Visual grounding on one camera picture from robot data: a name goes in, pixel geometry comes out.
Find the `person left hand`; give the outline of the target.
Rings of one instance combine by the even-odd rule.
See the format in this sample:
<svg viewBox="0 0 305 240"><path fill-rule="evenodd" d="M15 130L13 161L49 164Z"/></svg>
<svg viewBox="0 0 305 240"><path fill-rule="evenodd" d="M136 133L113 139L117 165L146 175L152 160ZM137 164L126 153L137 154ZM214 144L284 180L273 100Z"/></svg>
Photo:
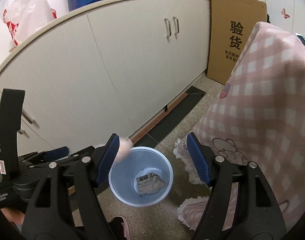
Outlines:
<svg viewBox="0 0 305 240"><path fill-rule="evenodd" d="M3 215L10 223L15 223L16 225L23 225L25 214L18 210L13 210L7 207L1 209Z"/></svg>

